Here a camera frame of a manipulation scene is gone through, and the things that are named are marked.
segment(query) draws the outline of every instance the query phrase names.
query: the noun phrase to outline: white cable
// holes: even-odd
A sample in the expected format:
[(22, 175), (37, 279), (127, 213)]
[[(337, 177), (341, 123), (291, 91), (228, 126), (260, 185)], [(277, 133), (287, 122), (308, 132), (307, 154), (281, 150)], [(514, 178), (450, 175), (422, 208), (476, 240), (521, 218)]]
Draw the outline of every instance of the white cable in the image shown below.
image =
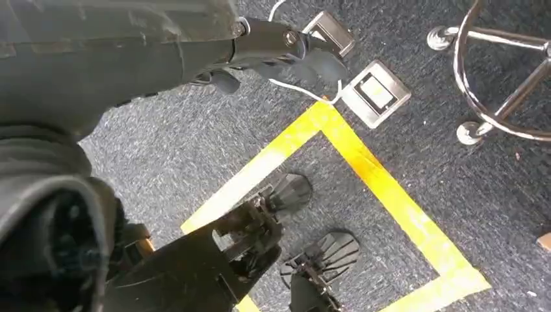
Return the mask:
[(273, 21), (273, 20), (274, 20), (274, 15), (276, 14), (276, 11), (278, 10), (278, 8), (279, 8), (283, 3), (285, 3), (285, 1), (287, 1), (287, 0), (279, 0), (279, 1), (274, 5), (274, 7), (272, 8), (272, 11), (270, 12), (270, 17), (268, 17), (268, 21)]
[[(276, 11), (278, 10), (278, 8), (283, 4), (285, 3), (287, 0), (279, 0), (275, 5), (274, 7), (272, 8), (272, 11), (270, 11), (270, 16), (268, 17), (268, 21), (273, 21), (274, 20), (274, 16), (276, 14)], [(303, 88), (300, 88), (299, 86), (294, 86), (292, 84), (288, 84), (288, 83), (283, 83), (279, 80), (275, 80), (275, 79), (270, 79), (270, 82), (277, 85), (277, 86), (282, 86), (283, 88), (288, 88), (288, 89), (291, 89), (291, 90), (295, 90), (295, 91), (298, 91), (298, 92), (301, 92), (301, 93), (304, 93), (306, 94), (307, 96), (309, 96), (310, 98), (313, 98), (319, 102), (323, 102), (323, 103), (326, 103), (326, 104), (329, 104), (329, 105), (334, 105), (336, 104), (336, 102), (338, 102), (340, 100), (340, 97), (341, 97), (341, 93), (342, 93), (342, 81), (339, 80), (337, 82), (338, 84), (338, 91), (337, 91), (337, 95), (335, 96), (335, 99), (331, 100), (331, 101), (328, 101), (326, 99), (323, 99), (315, 94), (313, 94), (312, 92), (306, 90), (306, 89), (303, 89)]]
[(275, 79), (269, 79), (271, 83), (275, 84), (275, 85), (278, 85), (278, 86), (282, 86), (283, 88), (288, 88), (288, 89), (291, 89), (291, 90), (295, 90), (295, 91), (298, 91), (298, 92), (301, 92), (301, 93), (304, 93), (306, 94), (307, 96), (309, 96), (310, 98), (313, 98), (319, 102), (323, 102), (325, 104), (329, 104), (329, 105), (334, 105), (336, 104), (336, 102), (338, 102), (340, 100), (340, 93), (342, 93), (342, 81), (338, 81), (337, 84), (339, 85), (339, 91), (337, 92), (337, 95), (335, 96), (335, 99), (332, 99), (331, 101), (328, 101), (326, 99), (323, 99), (315, 94), (313, 94), (312, 92), (306, 90), (306, 89), (303, 89), (299, 86), (294, 86), (292, 84), (288, 84), (288, 83), (282, 83), (281, 81), (278, 81), (278, 80), (275, 80)]

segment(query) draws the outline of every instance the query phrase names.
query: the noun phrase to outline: metal stool leg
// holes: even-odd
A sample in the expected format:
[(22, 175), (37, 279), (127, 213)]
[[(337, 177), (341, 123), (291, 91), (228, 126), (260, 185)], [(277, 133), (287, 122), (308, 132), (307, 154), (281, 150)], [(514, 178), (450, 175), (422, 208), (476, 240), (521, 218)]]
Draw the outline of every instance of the metal stool leg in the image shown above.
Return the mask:
[[(480, 0), (475, 0), (473, 7), (469, 10), (467, 16), (465, 16), (460, 27), (439, 26), (431, 30), (427, 35), (428, 45), (437, 51), (449, 48), (455, 41), (454, 74), (457, 85), (465, 95), (469, 106), (483, 120), (482, 124), (478, 122), (466, 122), (462, 124), (457, 130), (457, 138), (466, 145), (472, 145), (479, 142), (494, 128), (498, 128), (518, 137), (551, 142), (551, 133), (549, 132), (523, 129), (505, 121), (505, 118), (526, 99), (533, 89), (551, 74), (551, 41), (495, 29), (471, 27), (472, 22), (480, 13), (481, 4), (482, 2)], [(476, 95), (468, 85), (464, 64), (467, 38), (475, 38), (478, 40), (539, 51), (545, 54), (545, 59), (505, 100), (495, 113), (490, 113), (478, 101)]]

